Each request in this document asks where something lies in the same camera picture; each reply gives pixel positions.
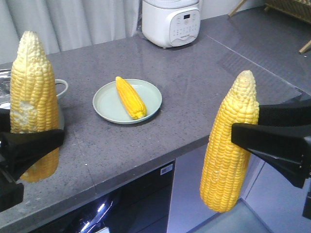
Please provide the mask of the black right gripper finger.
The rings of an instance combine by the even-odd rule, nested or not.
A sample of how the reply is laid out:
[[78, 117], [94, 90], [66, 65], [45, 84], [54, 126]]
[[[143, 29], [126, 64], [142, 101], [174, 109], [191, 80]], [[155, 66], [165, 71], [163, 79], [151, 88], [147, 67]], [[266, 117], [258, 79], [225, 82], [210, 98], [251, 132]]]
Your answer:
[[274, 127], [235, 123], [232, 143], [267, 162], [293, 186], [311, 176], [311, 126]]
[[259, 106], [259, 125], [303, 126], [311, 124], [311, 100]]

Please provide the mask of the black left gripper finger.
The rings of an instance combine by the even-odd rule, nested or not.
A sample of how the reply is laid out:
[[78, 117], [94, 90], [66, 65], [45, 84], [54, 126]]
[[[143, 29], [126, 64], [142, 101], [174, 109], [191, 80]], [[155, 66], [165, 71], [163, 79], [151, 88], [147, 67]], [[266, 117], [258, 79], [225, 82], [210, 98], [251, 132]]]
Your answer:
[[65, 132], [0, 133], [0, 172], [15, 182], [39, 159], [63, 145]]
[[0, 109], [0, 132], [10, 132], [10, 110]]

